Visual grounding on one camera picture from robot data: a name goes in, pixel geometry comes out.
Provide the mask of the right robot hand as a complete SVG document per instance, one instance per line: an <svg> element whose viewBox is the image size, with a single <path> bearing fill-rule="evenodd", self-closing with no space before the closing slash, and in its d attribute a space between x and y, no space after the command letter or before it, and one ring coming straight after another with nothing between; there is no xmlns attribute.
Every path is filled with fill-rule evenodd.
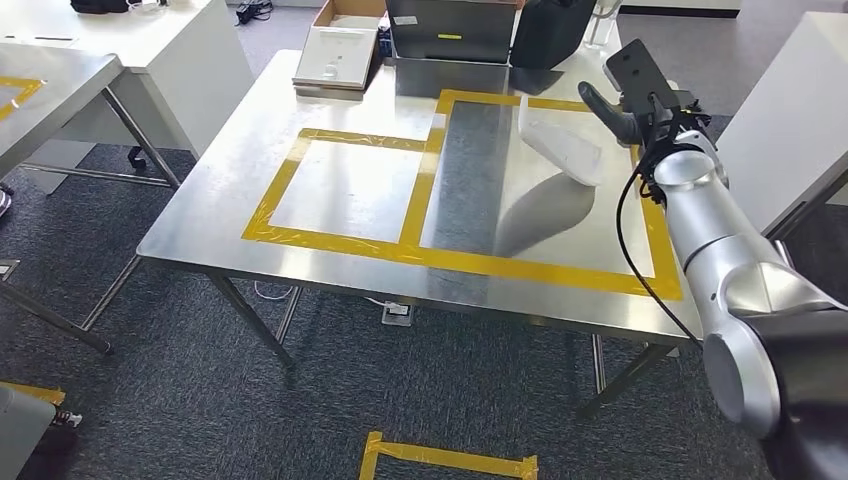
<svg viewBox="0 0 848 480"><path fill-rule="evenodd" d="M647 91L640 96L624 96L625 106L631 111L618 111L589 82L580 81L578 94L589 110L624 146L640 145L647 148L656 142L657 107L655 95Z"/></svg>

